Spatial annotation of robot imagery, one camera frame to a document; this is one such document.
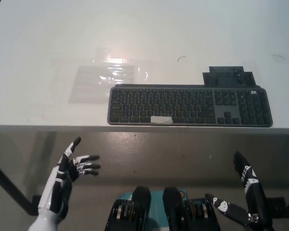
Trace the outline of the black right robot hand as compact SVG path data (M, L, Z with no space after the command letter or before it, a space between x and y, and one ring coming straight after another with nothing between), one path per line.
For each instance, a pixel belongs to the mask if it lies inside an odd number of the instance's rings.
M268 229L272 227L273 222L267 212L264 190L251 164L239 151L235 152L233 162L235 171L242 182L248 209L245 210L210 193L206 193L205 198L221 214L240 225L249 226L253 229Z

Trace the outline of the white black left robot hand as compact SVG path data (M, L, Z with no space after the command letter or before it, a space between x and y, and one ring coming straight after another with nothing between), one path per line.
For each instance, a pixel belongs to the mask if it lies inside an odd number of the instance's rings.
M49 175L39 201L39 211L42 209L51 211L57 216L58 221L67 216L73 182L80 176L98 176L98 170L101 168L99 164L94 163L100 158L99 155L71 157L80 142L81 137L77 137L63 152Z

